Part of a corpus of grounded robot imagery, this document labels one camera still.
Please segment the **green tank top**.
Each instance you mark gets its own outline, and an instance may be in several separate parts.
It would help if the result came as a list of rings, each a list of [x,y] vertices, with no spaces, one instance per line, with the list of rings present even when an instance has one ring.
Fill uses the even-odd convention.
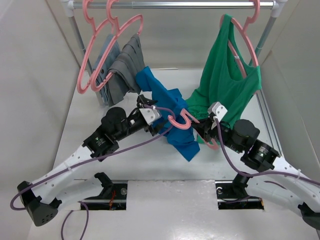
[[[262,88],[262,79],[260,67],[248,65],[239,53],[239,60],[246,72],[246,77],[242,76],[229,43],[238,49],[232,16],[225,14],[205,63],[199,87],[186,102],[188,111],[198,120],[208,117],[208,108],[212,103],[220,102],[227,109],[222,120],[233,126],[253,95]]]

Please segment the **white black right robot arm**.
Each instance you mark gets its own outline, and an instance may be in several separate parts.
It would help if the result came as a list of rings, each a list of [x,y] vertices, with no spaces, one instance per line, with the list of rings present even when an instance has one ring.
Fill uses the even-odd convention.
[[[192,121],[191,126],[206,142],[217,141],[230,167],[237,173],[231,191],[283,206],[310,227],[320,228],[320,184],[290,165],[270,145],[258,140],[260,130],[246,119],[233,127],[217,117]]]

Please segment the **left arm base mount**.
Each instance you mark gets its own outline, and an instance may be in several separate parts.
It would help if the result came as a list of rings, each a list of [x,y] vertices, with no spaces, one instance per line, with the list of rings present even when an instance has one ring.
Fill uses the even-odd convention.
[[[93,196],[82,202],[92,211],[123,211],[127,208],[128,181],[115,181],[107,196]]]

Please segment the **pink hanger with green shirt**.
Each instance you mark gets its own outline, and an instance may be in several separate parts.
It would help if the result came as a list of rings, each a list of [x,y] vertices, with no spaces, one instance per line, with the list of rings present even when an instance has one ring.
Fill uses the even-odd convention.
[[[231,18],[231,22],[233,23],[233,25],[236,27],[236,29],[239,31],[240,35],[242,36],[242,38],[243,38],[243,40],[249,50],[252,63],[255,67],[257,67],[259,65],[258,58],[257,58],[256,52],[253,48],[252,42],[250,41],[250,39],[247,35],[247,29],[250,24],[253,24],[257,20],[259,14],[260,14],[261,3],[260,3],[260,0],[252,0],[251,2],[254,3],[254,14],[253,14],[253,16],[248,16],[246,18],[244,26],[241,26],[241,24],[233,17]],[[232,55],[234,56],[235,62],[238,65],[238,68],[241,72],[242,77],[246,78],[247,73],[246,73],[244,65],[240,59],[240,55],[237,53],[235,47],[233,46],[233,44],[230,41],[228,41],[228,47],[229,47],[230,51],[232,52]]]

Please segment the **blue t shirt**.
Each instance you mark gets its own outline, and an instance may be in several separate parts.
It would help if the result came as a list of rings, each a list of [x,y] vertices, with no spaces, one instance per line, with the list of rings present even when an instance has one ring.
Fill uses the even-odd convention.
[[[156,101],[155,107],[160,111],[161,118],[153,126],[165,123],[159,131],[166,136],[171,144],[187,161],[191,161],[200,151],[195,140],[191,120],[182,116],[181,111],[188,109],[187,102],[183,99],[179,89],[167,89],[146,66],[136,74],[136,83],[143,92],[150,92],[151,99]]]

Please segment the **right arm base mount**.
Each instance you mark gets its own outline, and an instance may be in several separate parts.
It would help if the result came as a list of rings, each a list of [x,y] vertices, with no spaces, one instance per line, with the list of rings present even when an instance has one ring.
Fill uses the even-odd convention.
[[[264,210],[261,198],[250,196],[231,180],[215,181],[217,206],[219,210]]]

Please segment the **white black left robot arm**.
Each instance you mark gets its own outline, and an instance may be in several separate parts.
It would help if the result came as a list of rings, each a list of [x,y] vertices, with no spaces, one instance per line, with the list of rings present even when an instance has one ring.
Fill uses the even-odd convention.
[[[95,165],[117,154],[119,141],[126,137],[140,130],[153,136],[157,134],[159,131],[153,123],[161,118],[161,113],[156,104],[156,100],[141,94],[130,114],[121,107],[110,108],[101,119],[100,126],[69,158],[33,182],[22,181],[17,186],[17,196],[33,224],[43,226],[61,209],[83,199],[94,196],[107,198],[114,184],[106,173],[94,173],[78,183],[74,180],[85,172],[86,164]]]

